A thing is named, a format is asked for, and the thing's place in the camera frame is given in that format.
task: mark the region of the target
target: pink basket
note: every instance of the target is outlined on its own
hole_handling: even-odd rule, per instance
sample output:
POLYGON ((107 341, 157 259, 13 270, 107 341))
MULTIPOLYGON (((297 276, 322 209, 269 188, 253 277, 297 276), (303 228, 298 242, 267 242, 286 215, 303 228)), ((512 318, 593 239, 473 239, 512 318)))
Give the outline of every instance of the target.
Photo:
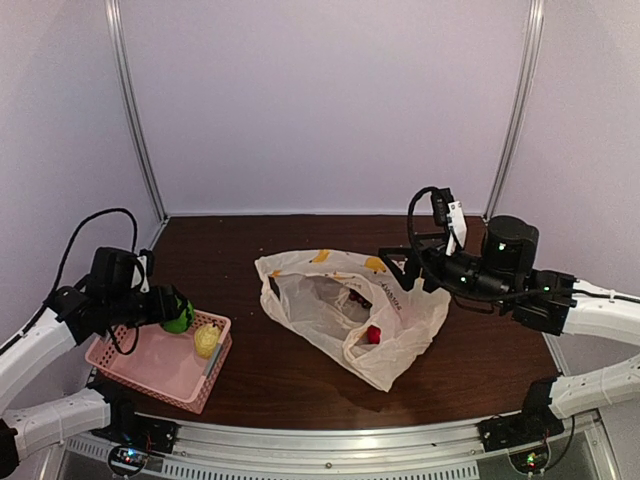
MULTIPOLYGON (((87 362, 108 377, 179 408, 202 413, 213 384, 231 349, 231 320, 196 310, 196 319, 181 335, 165 332, 160 325, 140 328, 138 346, 131 355, 116 352, 111 340, 96 339, 85 356, 87 362), (196 355, 195 330, 211 323, 222 330, 218 345, 221 351, 207 377, 209 360, 196 355)), ((123 351, 133 344, 135 330, 118 327, 115 336, 123 351)))

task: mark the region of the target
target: plastic bag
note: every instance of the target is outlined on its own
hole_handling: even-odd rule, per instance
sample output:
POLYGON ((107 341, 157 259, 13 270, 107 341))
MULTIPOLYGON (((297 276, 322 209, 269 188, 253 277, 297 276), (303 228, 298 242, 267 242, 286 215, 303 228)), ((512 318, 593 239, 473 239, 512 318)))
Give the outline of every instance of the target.
POLYGON ((304 250, 255 262, 264 311, 350 372, 388 392, 394 380, 425 352, 444 323, 450 295, 442 289, 402 290, 378 257, 336 250, 304 250), (349 299, 355 290, 365 309, 349 299), (381 330, 380 343, 367 329, 381 330))

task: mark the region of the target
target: red object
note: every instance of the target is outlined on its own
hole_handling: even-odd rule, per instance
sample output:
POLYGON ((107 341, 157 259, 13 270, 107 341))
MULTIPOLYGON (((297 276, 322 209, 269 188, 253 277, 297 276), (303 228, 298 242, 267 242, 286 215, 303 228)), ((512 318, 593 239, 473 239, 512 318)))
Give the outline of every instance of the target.
POLYGON ((371 325, 369 328, 367 328, 367 339, 369 340, 369 343, 374 343, 378 345, 380 343, 381 333, 382 333, 382 330, 380 330, 375 325, 371 325))

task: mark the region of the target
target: white wall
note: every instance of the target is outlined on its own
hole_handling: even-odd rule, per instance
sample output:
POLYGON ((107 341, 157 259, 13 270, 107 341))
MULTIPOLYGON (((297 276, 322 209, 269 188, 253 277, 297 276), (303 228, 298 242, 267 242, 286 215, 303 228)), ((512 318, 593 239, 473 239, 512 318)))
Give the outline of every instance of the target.
MULTIPOLYGON (((535 85, 501 213, 540 229, 539 268, 640 295, 640 3, 548 2, 535 85)), ((638 351, 563 337, 572 373, 638 351)), ((640 403, 603 409, 636 479, 640 403)))
MULTIPOLYGON (((75 226, 110 206, 133 210, 141 244, 155 231, 129 135, 104 2, 0 0, 0 343, 39 307, 75 226)), ((100 245, 128 248, 126 217, 88 226, 67 282, 100 245)), ((83 350, 38 377, 15 406, 73 393, 86 380, 83 350)), ((28 478, 31 472, 23 469, 28 478)))
POLYGON ((136 0, 122 16, 172 214, 484 210, 527 0, 136 0))

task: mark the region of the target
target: brown wooden surface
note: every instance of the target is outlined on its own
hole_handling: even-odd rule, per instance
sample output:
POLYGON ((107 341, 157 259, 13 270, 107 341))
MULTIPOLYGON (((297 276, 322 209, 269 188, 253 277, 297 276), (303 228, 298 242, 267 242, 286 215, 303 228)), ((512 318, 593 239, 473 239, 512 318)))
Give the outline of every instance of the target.
MULTIPOLYGON (((468 219, 468 248, 484 226, 468 219)), ((424 230, 430 227, 425 221, 424 230)), ((406 245, 404 217, 174 218, 156 249, 155 283, 173 283, 196 308, 232 319, 233 348, 202 415, 141 394, 139 410, 224 425, 359 429, 413 426, 518 410, 531 381, 556 373, 542 336, 509 318, 451 305, 427 352, 377 391, 303 338, 270 320, 253 262, 286 250, 376 254, 406 245)))

